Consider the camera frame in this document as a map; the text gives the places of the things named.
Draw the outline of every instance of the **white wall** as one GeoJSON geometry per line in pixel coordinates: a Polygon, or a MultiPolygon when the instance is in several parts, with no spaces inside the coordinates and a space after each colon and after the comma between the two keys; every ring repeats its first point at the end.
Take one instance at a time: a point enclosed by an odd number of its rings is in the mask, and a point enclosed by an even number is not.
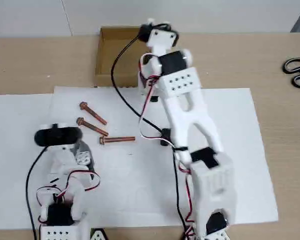
{"type": "Polygon", "coordinates": [[[289,32],[299,15],[300,0],[0,0],[0,37],[95,34],[148,17],[180,32],[289,32]]]}

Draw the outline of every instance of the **paper sheet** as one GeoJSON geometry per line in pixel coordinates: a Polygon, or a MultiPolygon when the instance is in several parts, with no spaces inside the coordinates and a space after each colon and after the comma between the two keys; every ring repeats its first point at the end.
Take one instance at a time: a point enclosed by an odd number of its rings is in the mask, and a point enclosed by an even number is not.
{"type": "MultiPolygon", "coordinates": [[[[120,90],[138,111],[144,102],[136,88],[120,90]]],[[[225,152],[233,159],[237,189],[235,222],[261,223],[278,220],[277,204],[265,158],[254,102],[247,88],[202,90],[211,117],[219,130],[225,152]]],[[[180,225],[176,212],[176,193],[172,152],[156,141],[139,137],[138,118],[118,97],[113,88],[56,87],[51,107],[53,122],[76,125],[77,117],[106,129],[110,136],[137,136],[136,142],[98,144],[99,135],[82,127],[83,140],[94,156],[101,186],[86,198],[88,220],[92,226],[144,227],[180,225]],[[108,121],[106,127],[80,110],[88,105],[108,121]]],[[[160,102],[151,103],[146,118],[161,128],[169,127],[160,102]]],[[[143,125],[148,135],[158,134],[143,125]]],[[[206,143],[190,129],[189,148],[206,143]]],[[[179,174],[180,206],[187,214],[185,179],[179,174]]]]}
{"type": "MultiPolygon", "coordinates": [[[[30,228],[26,205],[26,177],[42,147],[34,135],[47,122],[52,94],[0,95],[0,229],[30,228]]],[[[36,189],[49,172],[45,156],[33,169],[29,200],[37,222],[36,189]]]]}
{"type": "MultiPolygon", "coordinates": [[[[121,89],[137,109],[144,97],[136,89],[121,89]]],[[[236,223],[260,223],[278,219],[277,205],[265,159],[257,116],[249,89],[203,90],[226,153],[233,159],[238,193],[236,223]]],[[[51,94],[0,95],[0,229],[31,227],[25,201],[27,172],[41,147],[34,133],[41,124],[68,122],[77,117],[103,126],[79,109],[88,104],[108,120],[111,136],[137,136],[136,142],[98,144],[99,136],[82,128],[92,150],[101,185],[87,193],[86,207],[92,227],[144,227],[180,225],[176,213],[172,153],[168,147],[138,137],[138,118],[123,104],[112,88],[57,87],[50,118],[51,94]]],[[[168,127],[160,103],[152,103],[147,117],[161,128],[168,127]]],[[[143,130],[154,135],[146,125],[143,130]]],[[[205,142],[193,132],[190,149],[205,142]]],[[[29,200],[34,219],[39,215],[36,189],[45,183],[50,170],[44,154],[32,172],[29,200]]],[[[184,175],[179,174],[180,206],[187,213],[184,175]]]]}

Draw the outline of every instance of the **black cable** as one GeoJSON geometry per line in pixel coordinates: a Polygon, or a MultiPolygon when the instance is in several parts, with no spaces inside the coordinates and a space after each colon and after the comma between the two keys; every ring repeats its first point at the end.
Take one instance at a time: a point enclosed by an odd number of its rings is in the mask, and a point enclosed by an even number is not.
{"type": "Polygon", "coordinates": [[[36,234],[36,227],[35,227],[35,223],[34,223],[34,218],[32,216],[32,212],[31,212],[31,208],[30,208],[30,204],[29,204],[29,196],[28,196],[29,178],[30,178],[32,169],[34,168],[34,166],[36,165],[38,160],[41,158],[42,154],[44,154],[44,152],[47,150],[47,148],[48,148],[48,146],[44,147],[44,149],[36,157],[36,159],[34,160],[34,162],[32,163],[32,165],[29,169],[28,175],[26,176],[26,180],[25,180],[25,201],[26,201],[26,207],[28,208],[28,212],[29,212],[29,216],[30,216],[30,220],[31,220],[32,233],[33,233],[33,239],[34,240],[37,240],[37,234],[36,234]]]}
{"type": "MultiPolygon", "coordinates": [[[[116,57],[116,59],[114,60],[112,67],[111,67],[111,81],[112,81],[112,85],[114,87],[114,89],[116,90],[116,92],[118,93],[118,95],[120,96],[120,98],[122,99],[122,101],[124,101],[124,103],[132,110],[132,112],[134,112],[135,115],[137,115],[140,118],[140,114],[127,102],[127,100],[124,98],[124,96],[121,94],[121,92],[119,91],[116,82],[115,82],[115,77],[114,77],[114,70],[116,67],[116,64],[118,62],[118,60],[120,59],[120,57],[122,56],[122,54],[125,53],[125,51],[135,42],[137,41],[139,38],[139,34],[132,39],[125,47],[124,49],[121,50],[121,52],[118,54],[118,56],[116,57]]],[[[145,121],[147,124],[149,124],[151,127],[153,127],[154,129],[156,129],[159,133],[162,133],[161,129],[156,126],[154,123],[152,123],[151,121],[143,118],[143,121],[145,121]]]]}
{"type": "Polygon", "coordinates": [[[176,157],[175,154],[173,153],[173,170],[174,170],[174,177],[175,177],[175,192],[176,192],[176,210],[179,214],[179,217],[181,219],[182,222],[182,226],[183,226],[183,234],[182,234],[182,238],[181,239],[185,239],[185,233],[187,231],[187,226],[186,226],[186,222],[184,220],[184,217],[181,214],[180,211],[180,199],[179,199],[179,183],[178,183],[178,172],[177,172],[177,165],[176,165],[176,157]]]}

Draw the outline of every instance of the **scissors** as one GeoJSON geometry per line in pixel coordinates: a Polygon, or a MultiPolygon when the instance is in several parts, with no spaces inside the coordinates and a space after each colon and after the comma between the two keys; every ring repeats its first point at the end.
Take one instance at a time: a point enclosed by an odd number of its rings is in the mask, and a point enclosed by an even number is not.
{"type": "MultiPolygon", "coordinates": [[[[291,64],[291,63],[300,63],[300,57],[294,57],[294,58],[291,58],[291,59],[285,61],[282,65],[282,71],[285,74],[300,73],[300,66],[298,66],[296,68],[289,68],[289,64],[291,64]]],[[[295,86],[296,88],[300,89],[300,74],[296,75],[295,77],[292,78],[291,84],[293,86],[295,86]]]]}

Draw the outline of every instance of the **screw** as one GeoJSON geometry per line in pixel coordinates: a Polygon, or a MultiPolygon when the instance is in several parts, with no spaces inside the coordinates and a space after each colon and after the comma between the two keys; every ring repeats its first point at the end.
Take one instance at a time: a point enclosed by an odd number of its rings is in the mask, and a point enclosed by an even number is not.
{"type": "Polygon", "coordinates": [[[99,138],[99,143],[105,145],[106,143],[117,143],[117,142],[133,142],[136,140],[135,136],[122,136],[122,137],[104,137],[99,138]]]}
{"type": "Polygon", "coordinates": [[[88,107],[88,103],[85,101],[80,102],[79,104],[81,110],[86,110],[88,113],[90,113],[95,119],[97,119],[100,123],[103,125],[107,125],[107,121],[104,120],[102,117],[100,117],[98,114],[96,114],[95,111],[93,111],[90,107],[88,107]]]}
{"type": "Polygon", "coordinates": [[[105,130],[102,130],[94,125],[92,125],[91,123],[85,121],[85,119],[83,117],[78,117],[77,120],[76,120],[76,123],[80,126],[80,125],[83,125],[97,133],[100,133],[101,135],[103,136],[108,136],[109,134],[105,131],[105,130]]]}

